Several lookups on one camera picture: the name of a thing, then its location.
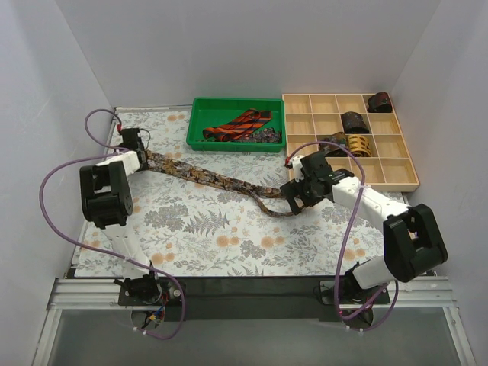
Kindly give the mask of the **rolled yellow black tie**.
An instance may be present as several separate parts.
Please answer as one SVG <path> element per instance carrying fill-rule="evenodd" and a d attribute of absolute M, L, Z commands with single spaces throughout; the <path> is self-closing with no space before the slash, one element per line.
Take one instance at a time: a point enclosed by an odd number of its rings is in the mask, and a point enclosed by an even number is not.
<path fill-rule="evenodd" d="M 348 149 L 355 157 L 372 157 L 369 139 L 361 134 L 349 134 L 346 136 Z"/>

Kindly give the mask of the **green plastic tray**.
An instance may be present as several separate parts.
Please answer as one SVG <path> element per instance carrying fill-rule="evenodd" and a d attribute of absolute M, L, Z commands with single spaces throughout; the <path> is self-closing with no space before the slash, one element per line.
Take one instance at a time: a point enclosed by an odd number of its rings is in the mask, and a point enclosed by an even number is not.
<path fill-rule="evenodd" d="M 186 143 L 195 151 L 279 153 L 286 146 L 284 102 L 195 98 Z"/>

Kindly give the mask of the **orange navy striped tie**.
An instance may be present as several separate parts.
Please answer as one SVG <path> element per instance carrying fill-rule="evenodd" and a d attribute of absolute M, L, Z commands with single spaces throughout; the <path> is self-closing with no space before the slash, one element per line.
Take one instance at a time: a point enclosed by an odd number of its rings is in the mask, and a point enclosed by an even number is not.
<path fill-rule="evenodd" d="M 248 109 L 233 120 L 216 127 L 203 129 L 205 139 L 217 142 L 232 142 L 240 137 L 254 133 L 272 119 L 272 112 L 267 110 Z"/>

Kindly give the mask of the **dark blue patterned tie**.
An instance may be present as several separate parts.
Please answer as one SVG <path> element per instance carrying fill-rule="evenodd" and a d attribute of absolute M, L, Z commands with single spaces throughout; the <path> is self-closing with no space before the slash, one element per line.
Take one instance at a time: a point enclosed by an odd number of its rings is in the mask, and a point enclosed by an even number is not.
<path fill-rule="evenodd" d="M 281 143 L 282 133 L 276 131 L 274 128 L 265 128 L 260 131 L 255 131 L 249 135 L 240 137 L 237 142 L 239 143 Z"/>

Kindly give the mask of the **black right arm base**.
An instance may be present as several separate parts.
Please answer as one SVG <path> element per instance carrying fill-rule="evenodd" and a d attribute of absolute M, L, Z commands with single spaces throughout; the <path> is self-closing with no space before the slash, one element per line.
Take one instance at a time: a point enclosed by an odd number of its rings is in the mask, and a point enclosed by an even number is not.
<path fill-rule="evenodd" d="M 322 304 L 332 306 L 334 304 L 334 278 L 329 277 L 325 279 L 313 280 L 313 296 Z M 339 280 L 339 303 L 362 305 L 371 299 L 378 290 L 381 293 L 374 300 L 373 305 L 386 305 L 390 303 L 390 295 L 388 290 L 384 290 L 381 286 L 376 286 L 369 289 L 357 289 L 350 285 L 346 280 Z"/>

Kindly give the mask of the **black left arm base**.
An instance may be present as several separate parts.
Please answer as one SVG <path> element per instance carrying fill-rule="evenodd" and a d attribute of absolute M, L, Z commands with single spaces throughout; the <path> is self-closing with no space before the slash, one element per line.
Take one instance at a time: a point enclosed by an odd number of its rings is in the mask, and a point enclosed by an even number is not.
<path fill-rule="evenodd" d="M 153 278 L 149 275 L 141 278 L 123 281 L 115 279 L 119 289 L 118 304 L 121 306 L 156 306 L 169 305 L 181 306 L 181 295 L 186 293 L 186 284 L 175 282 L 168 278 Z"/>

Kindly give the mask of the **rolled green brown tie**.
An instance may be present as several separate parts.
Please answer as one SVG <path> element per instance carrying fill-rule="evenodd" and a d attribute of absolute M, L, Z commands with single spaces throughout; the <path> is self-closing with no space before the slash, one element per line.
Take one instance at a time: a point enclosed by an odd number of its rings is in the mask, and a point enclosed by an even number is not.
<path fill-rule="evenodd" d="M 330 144 L 320 144 L 319 150 L 325 153 L 326 157 L 346 157 L 348 154 L 348 142 L 344 132 L 337 132 L 332 135 L 324 135 L 319 137 L 320 141 L 326 141 Z"/>

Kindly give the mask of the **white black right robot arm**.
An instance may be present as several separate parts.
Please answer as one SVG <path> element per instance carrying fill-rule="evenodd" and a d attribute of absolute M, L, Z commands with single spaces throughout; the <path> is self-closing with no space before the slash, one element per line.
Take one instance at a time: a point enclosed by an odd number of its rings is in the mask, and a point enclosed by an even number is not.
<path fill-rule="evenodd" d="M 340 277 L 336 288 L 354 303 L 366 301 L 373 288 L 391 281 L 407 283 L 448 259 L 448 252 L 430 207 L 393 201 L 361 183 L 347 169 L 334 170 L 323 152 L 294 156 L 285 165 L 293 179 L 281 192 L 293 214 L 327 199 L 369 222 L 383 235 L 383 254 L 356 264 Z"/>

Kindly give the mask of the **rolled dark floral tie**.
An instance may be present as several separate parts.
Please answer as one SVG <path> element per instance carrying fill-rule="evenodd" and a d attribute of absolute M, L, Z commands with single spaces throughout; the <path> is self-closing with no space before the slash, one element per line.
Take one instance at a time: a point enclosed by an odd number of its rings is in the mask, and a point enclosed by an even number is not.
<path fill-rule="evenodd" d="M 369 134 L 370 130 L 361 114 L 347 111 L 341 114 L 343 130 L 346 134 Z"/>

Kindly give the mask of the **aluminium frame rail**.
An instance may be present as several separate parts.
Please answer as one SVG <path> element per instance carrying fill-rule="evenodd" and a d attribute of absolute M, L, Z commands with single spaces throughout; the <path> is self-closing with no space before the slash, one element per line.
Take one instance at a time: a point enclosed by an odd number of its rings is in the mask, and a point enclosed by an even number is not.
<path fill-rule="evenodd" d="M 180 278 L 189 300 L 312 300 L 319 291 L 334 285 L 332 276 L 311 277 L 186 277 Z M 128 297 L 113 278 L 76 278 L 55 281 L 49 306 L 58 309 L 149 307 Z M 446 277 L 421 276 L 399 284 L 397 307 L 456 307 L 451 284 Z"/>

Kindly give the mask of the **floral print table mat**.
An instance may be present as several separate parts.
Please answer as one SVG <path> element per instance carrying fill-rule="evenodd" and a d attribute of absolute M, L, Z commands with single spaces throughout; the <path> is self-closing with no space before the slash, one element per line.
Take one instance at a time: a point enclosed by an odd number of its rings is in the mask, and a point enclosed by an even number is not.
<path fill-rule="evenodd" d="M 149 148 L 255 185 L 288 180 L 285 152 L 198 152 L 186 143 L 188 111 L 123 113 Z M 277 219 L 250 197 L 157 172 L 130 177 L 131 222 L 144 253 L 174 276 L 330 275 L 383 251 L 383 237 L 345 207 L 324 201 Z"/>

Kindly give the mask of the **rolled dark red tie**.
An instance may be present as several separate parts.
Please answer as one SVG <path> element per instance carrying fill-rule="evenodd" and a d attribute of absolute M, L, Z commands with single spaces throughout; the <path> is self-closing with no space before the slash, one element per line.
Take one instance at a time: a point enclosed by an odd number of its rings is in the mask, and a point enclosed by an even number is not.
<path fill-rule="evenodd" d="M 393 105 L 390 96 L 385 91 L 379 91 L 367 100 L 369 113 L 392 113 Z"/>

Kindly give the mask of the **brown cat print tie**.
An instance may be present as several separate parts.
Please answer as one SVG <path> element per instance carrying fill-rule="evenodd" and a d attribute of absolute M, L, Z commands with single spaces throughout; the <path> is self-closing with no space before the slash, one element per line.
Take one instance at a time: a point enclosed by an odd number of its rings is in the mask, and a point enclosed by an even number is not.
<path fill-rule="evenodd" d="M 246 195 L 252 198 L 261 211 L 270 217 L 281 218 L 295 216 L 295 213 L 291 211 L 273 211 L 263 203 L 262 198 L 284 199 L 284 195 L 278 188 L 254 185 L 250 182 L 221 175 L 151 150 L 146 151 L 146 158 L 149 164 L 149 170 L 152 172 L 159 172 L 200 185 Z"/>

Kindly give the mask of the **wooden compartment organizer box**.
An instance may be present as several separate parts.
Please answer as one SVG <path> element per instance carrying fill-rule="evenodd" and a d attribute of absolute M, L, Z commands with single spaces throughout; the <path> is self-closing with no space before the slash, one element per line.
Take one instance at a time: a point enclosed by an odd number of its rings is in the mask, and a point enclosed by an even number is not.
<path fill-rule="evenodd" d="M 364 176 L 378 191 L 412 192 L 419 179 L 393 102 L 367 94 L 284 94 L 287 152 L 322 151 L 333 169 Z"/>

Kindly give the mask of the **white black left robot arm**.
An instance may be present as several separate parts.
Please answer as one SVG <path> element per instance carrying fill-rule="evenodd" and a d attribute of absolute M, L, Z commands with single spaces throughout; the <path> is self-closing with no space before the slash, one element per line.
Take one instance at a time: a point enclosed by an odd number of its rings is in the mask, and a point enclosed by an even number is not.
<path fill-rule="evenodd" d="M 106 236 L 111 251 L 123 261 L 123 277 L 129 279 L 148 275 L 151 265 L 129 223 L 133 199 L 128 176 L 139 169 L 140 161 L 134 151 L 79 169 L 84 217 Z"/>

